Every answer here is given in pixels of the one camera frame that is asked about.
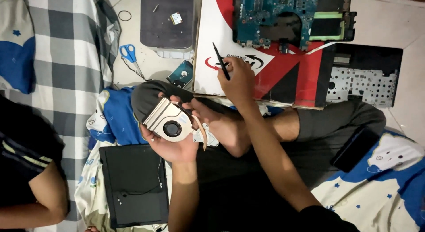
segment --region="dark gray pants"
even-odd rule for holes
[[[144,82],[131,96],[131,105],[139,120],[156,106],[159,92],[179,96],[183,102],[193,99],[193,93],[169,83]],[[231,110],[205,98],[199,98],[199,101],[220,113]],[[298,115],[299,136],[294,142],[283,142],[282,147],[311,189],[337,171],[329,162],[359,126],[367,125],[381,134],[386,123],[380,110],[354,101],[332,104],[323,111],[299,109]],[[235,158],[221,145],[218,149],[208,147],[205,152],[199,150],[196,160],[200,184],[262,170],[253,148],[241,158]]]

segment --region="white tile floor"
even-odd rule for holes
[[[139,41],[140,0],[109,0],[115,11],[132,14],[121,22],[120,45],[134,44],[136,58],[144,74],[152,79],[165,78],[182,62],[163,59]],[[383,110],[387,126],[402,131],[425,146],[425,3],[407,0],[352,0],[357,11],[356,37],[352,43],[404,49],[394,108]],[[128,70],[122,60],[114,64],[114,82],[136,85],[143,80]]]

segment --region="black phone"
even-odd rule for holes
[[[331,165],[345,173],[350,172],[379,139],[380,136],[368,126],[360,126],[332,158]]]

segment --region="white cartoon bear print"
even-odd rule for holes
[[[382,135],[378,147],[368,159],[369,172],[387,169],[401,171],[418,163],[425,155],[424,149],[416,142],[390,133]]]

